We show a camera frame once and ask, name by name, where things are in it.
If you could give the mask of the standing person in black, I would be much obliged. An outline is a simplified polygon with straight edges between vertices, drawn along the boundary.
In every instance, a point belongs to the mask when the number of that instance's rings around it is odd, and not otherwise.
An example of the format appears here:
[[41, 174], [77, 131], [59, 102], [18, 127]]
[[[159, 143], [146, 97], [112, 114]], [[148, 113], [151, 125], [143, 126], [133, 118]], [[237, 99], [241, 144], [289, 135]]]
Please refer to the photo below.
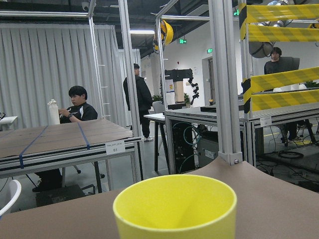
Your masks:
[[153, 141], [153, 138], [150, 137], [150, 121], [148, 118], [145, 118], [144, 115], [149, 114], [149, 110], [153, 105], [153, 100], [144, 78], [139, 76], [140, 67], [136, 63], [134, 63], [134, 73], [137, 88], [140, 124], [142, 125], [142, 132], [145, 137], [144, 142], [151, 142]]

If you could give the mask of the yellow hard hat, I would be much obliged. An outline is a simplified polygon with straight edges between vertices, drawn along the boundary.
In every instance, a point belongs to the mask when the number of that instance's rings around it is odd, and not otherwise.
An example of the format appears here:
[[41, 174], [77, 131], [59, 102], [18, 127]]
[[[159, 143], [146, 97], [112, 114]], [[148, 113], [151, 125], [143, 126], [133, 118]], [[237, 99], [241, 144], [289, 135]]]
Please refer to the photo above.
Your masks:
[[[173, 28], [172, 26], [167, 23], [165, 20], [160, 21], [160, 36], [161, 36], [161, 43], [162, 43], [162, 48], [167, 46], [172, 42], [173, 39]], [[153, 39], [153, 50], [156, 54], [159, 54], [159, 46], [158, 46], [158, 38], [157, 38], [157, 33], [154, 34], [154, 39]]]

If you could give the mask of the far person in black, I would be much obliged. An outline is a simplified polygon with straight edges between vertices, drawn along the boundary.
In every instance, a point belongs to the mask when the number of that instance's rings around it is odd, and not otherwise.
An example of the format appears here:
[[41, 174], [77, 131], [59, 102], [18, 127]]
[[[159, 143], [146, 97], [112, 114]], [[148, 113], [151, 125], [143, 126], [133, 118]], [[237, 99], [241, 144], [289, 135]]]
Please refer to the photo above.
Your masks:
[[[271, 60], [266, 62], [264, 65], [264, 74], [273, 74], [284, 72], [284, 65], [281, 59], [282, 51], [279, 47], [273, 47], [270, 56]], [[289, 132], [288, 142], [294, 143], [299, 142], [301, 139], [297, 136], [297, 122], [286, 123], [287, 131]]]

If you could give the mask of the yellow cup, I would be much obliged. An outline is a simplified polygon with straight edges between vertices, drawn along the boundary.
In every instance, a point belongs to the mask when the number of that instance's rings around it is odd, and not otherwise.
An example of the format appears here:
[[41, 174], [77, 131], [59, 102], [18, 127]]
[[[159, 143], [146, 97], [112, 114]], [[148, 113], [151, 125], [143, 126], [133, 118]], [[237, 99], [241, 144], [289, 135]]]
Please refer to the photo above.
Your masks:
[[217, 179], [167, 175], [123, 190], [114, 200], [122, 239], [233, 239], [237, 196]]

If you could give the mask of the seated person black jacket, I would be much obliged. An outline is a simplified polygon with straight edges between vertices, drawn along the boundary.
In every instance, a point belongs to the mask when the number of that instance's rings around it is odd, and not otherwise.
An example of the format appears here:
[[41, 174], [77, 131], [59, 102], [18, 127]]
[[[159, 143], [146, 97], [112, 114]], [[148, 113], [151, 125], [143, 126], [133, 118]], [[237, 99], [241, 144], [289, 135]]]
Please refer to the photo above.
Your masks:
[[[73, 86], [69, 89], [68, 95], [73, 106], [58, 110], [61, 124], [96, 120], [98, 118], [98, 113], [94, 107], [86, 102], [88, 95], [84, 87]], [[32, 189], [35, 193], [62, 187], [62, 175], [59, 169], [42, 171], [35, 174], [40, 178], [38, 185]]]

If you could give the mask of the aluminium frame post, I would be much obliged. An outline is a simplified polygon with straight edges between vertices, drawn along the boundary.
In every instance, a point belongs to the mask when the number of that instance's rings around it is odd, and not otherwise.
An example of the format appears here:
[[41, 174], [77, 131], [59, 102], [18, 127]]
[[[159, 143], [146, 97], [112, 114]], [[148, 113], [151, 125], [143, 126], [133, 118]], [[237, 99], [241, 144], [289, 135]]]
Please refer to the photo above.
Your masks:
[[218, 155], [230, 165], [242, 162], [237, 96], [237, 73], [233, 34], [232, 1], [210, 0]]

